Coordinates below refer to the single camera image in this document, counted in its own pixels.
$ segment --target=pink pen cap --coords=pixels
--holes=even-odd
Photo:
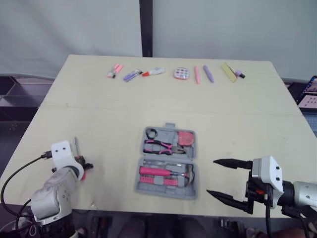
[[[199,71],[198,71],[198,67],[197,66],[194,67],[194,71],[195,71],[196,82],[197,82],[197,84],[200,84],[200,75],[199,75]]]
[[[115,69],[115,73],[119,73],[120,72],[120,70],[122,70],[122,68],[123,68],[123,64],[120,64],[116,69]]]

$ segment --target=pink highlighter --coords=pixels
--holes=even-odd
[[[198,67],[197,66],[194,67],[194,71],[195,71],[196,82],[197,82],[197,84],[200,84],[200,75],[199,75],[199,71],[198,71]]]

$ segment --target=table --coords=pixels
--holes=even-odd
[[[221,69],[227,62],[245,79],[231,83]],[[106,78],[115,63],[124,64],[116,79]],[[202,70],[206,64],[212,84]],[[198,65],[201,84],[194,80]],[[176,67],[188,67],[188,80],[173,78]],[[126,83],[123,76],[140,68],[165,67],[166,73]],[[194,201],[134,191],[140,143],[146,126],[190,129],[197,136],[199,197]],[[52,143],[79,140],[80,153],[94,164],[72,197],[73,208],[111,211],[250,216],[226,206],[206,189],[242,200],[247,170],[212,163],[219,158],[252,160],[271,154],[285,180],[317,181],[317,140],[272,63],[216,59],[164,59],[70,55],[0,180],[49,150]],[[51,175],[52,160],[39,161],[12,179],[5,193],[11,204],[23,204]],[[264,217],[256,204],[255,217]],[[272,217],[282,217],[280,209]]]

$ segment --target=white curtain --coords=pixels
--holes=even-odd
[[[139,0],[0,1],[0,74],[55,78],[69,54],[142,56]]]

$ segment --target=pliers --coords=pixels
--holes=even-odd
[[[180,145],[173,146],[171,143],[165,143],[165,142],[161,142],[159,140],[145,140],[144,143],[145,144],[160,145],[160,146],[167,148],[166,150],[159,150],[159,151],[144,149],[143,152],[145,152],[145,153],[157,154],[157,155],[162,155],[162,154],[163,155],[172,155],[173,153],[186,154],[186,150]]]

